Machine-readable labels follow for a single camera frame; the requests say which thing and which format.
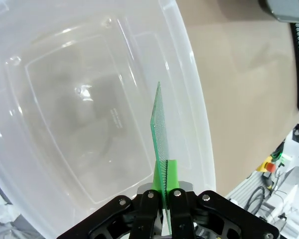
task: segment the clear plastic bag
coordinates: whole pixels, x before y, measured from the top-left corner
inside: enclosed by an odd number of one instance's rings
[[[22,232],[10,223],[0,224],[0,239],[43,239],[36,232]]]

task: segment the transparent plastic container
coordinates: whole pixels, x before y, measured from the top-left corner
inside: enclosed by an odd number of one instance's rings
[[[158,81],[179,180],[215,190],[174,0],[0,0],[0,186],[44,237],[152,181]]]

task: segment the green pcb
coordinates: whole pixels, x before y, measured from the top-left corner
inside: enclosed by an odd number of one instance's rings
[[[153,112],[150,119],[150,128],[154,142],[156,155],[154,183],[157,185],[157,177],[159,178],[160,191],[162,195],[163,207],[165,208],[168,229],[170,229],[170,216],[167,208],[167,166],[169,160],[168,143],[165,128],[165,116],[163,101],[161,97],[160,82],[158,83],[156,96],[154,101]]]

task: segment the beige floor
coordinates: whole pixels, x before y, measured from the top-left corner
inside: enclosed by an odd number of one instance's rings
[[[290,27],[257,0],[177,0],[203,88],[216,168],[226,195],[299,120]]]

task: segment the wire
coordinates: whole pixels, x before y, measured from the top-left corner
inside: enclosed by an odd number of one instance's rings
[[[279,144],[279,146],[276,148],[276,150],[270,155],[273,158],[272,162],[276,162],[280,159],[281,154],[284,150],[284,144],[285,144],[285,140],[283,142],[281,142],[281,144]]]
[[[254,196],[259,190],[262,191],[261,194],[257,195],[257,196],[253,199],[253,201],[252,201],[253,196]],[[256,189],[253,191],[253,193],[250,195],[250,197],[249,197],[249,199],[248,199],[248,201],[247,201],[247,204],[246,204],[245,207],[244,207],[244,209],[245,209],[246,211],[248,211],[249,208],[250,208],[250,206],[251,206],[251,204],[252,204],[253,202],[255,202],[256,200],[259,199],[259,198],[258,198],[259,196],[261,196],[260,201],[259,201],[259,204],[258,204],[258,206],[251,212],[253,215],[255,215],[255,214],[259,211],[261,205],[263,204],[263,202],[264,202],[264,200],[265,200],[265,188],[264,188],[263,186],[259,186],[258,188],[256,188]]]
[[[269,215],[272,217],[272,219],[274,220],[274,224],[276,224],[276,220],[275,220],[275,218],[273,217],[273,215],[271,214],[271,212],[270,211],[268,211],[268,210],[265,210],[265,209],[263,209],[263,208],[260,208],[260,210],[263,210],[263,211],[265,211],[265,212],[267,212],[267,213],[269,213]]]
[[[281,200],[283,201],[283,207],[284,207],[284,205],[285,205],[285,201],[284,201],[284,199],[282,198],[282,196],[280,196],[280,195],[278,195],[278,194],[275,194],[275,195],[281,198]]]
[[[275,192],[281,192],[281,193],[284,193],[284,194],[288,195],[288,193],[286,193],[284,191],[281,191],[281,190],[276,190]]]
[[[290,213],[294,213],[296,211],[298,211],[298,208],[295,208],[294,210],[292,210],[293,208],[290,208],[290,211],[286,213],[286,216],[289,215]]]
[[[273,186],[273,188],[277,187],[278,186],[278,182],[279,182],[279,179],[281,176],[283,176],[285,173],[280,173],[278,176],[277,176],[277,172],[279,171],[279,168],[283,166],[283,164],[279,164],[278,168],[276,169],[275,171],[275,178],[277,178],[277,181],[275,183],[275,186]]]

